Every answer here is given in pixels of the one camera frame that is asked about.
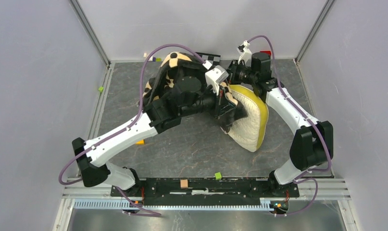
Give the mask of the white yellow-edged pillow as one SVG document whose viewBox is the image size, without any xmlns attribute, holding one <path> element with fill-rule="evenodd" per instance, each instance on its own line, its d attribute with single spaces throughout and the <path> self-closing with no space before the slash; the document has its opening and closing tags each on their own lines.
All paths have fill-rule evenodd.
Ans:
<svg viewBox="0 0 388 231">
<path fill-rule="evenodd" d="M 252 90 L 242 85 L 231 85 L 230 88 L 233 97 L 242 103 L 247 116 L 235 120 L 227 134 L 242 148 L 255 152 L 264 140 L 269 109 Z"/>
</svg>

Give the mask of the black floral pillowcase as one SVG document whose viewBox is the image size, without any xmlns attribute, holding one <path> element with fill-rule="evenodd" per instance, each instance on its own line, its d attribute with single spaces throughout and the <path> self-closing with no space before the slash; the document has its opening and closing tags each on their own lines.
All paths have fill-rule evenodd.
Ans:
<svg viewBox="0 0 388 231">
<path fill-rule="evenodd" d="M 213 116 L 216 95 L 206 83 L 206 72 L 200 59 L 194 55 L 184 52 L 168 54 L 157 76 L 148 80 L 142 93 L 143 112 L 150 118 L 150 126 L 162 133 L 180 125 L 185 116 L 201 113 Z M 227 79 L 220 84 L 220 89 L 232 93 Z M 242 103 L 237 100 L 236 109 L 221 117 L 213 117 L 228 133 L 235 120 L 246 116 Z"/>
</svg>

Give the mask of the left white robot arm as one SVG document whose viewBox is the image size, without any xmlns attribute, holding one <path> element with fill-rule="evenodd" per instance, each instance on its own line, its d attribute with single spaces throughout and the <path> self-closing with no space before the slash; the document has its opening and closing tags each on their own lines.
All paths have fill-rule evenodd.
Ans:
<svg viewBox="0 0 388 231">
<path fill-rule="evenodd" d="M 129 196 L 137 195 L 141 183 L 135 170 L 112 164 L 110 159 L 138 141 L 180 125 L 183 117 L 200 113 L 220 118 L 224 128 L 246 115 L 244 106 L 233 97 L 225 81 L 215 90 L 196 77 L 180 77 L 162 97 L 146 104 L 129 123 L 94 139 L 73 140 L 83 185 L 94 187 L 107 183 L 119 187 Z"/>
</svg>

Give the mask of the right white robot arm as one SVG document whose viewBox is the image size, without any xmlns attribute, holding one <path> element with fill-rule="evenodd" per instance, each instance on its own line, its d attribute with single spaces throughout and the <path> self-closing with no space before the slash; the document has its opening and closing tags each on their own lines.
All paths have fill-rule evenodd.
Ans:
<svg viewBox="0 0 388 231">
<path fill-rule="evenodd" d="M 333 126 L 309 114 L 290 95 L 284 85 L 272 76 L 271 56 L 257 52 L 245 60 L 232 60 L 228 82 L 232 95 L 244 107 L 247 117 L 236 120 L 228 135 L 244 149 L 257 151 L 265 136 L 269 109 L 273 109 L 293 133 L 289 159 L 268 177 L 267 189 L 273 196 L 281 196 L 287 185 L 305 174 L 331 169 L 333 158 Z"/>
</svg>

